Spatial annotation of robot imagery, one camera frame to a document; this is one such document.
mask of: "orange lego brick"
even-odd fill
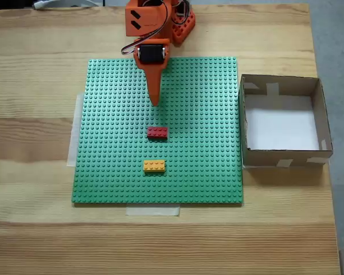
[[[144,160],[144,172],[165,172],[165,161],[163,159]]]

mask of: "wood grain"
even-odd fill
[[[316,76],[308,6],[194,6],[172,56]],[[339,274],[329,168],[244,170],[244,204],[178,217],[72,205],[66,166],[90,58],[122,57],[122,7],[0,11],[0,274]]]
[[[336,274],[330,227],[0,223],[0,274]]]

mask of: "cardboard box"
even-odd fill
[[[239,100],[245,166],[318,166],[333,154],[320,79],[244,74]]]

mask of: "green lego baseplate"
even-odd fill
[[[143,171],[154,159],[165,172]],[[241,203],[236,58],[171,58],[156,107],[134,59],[90,60],[72,201]]]

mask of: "robotic arm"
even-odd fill
[[[126,5],[126,36],[139,36],[122,54],[134,54],[147,79],[153,106],[159,102],[162,71],[170,57],[170,43],[179,46],[195,26],[188,0],[130,0]]]

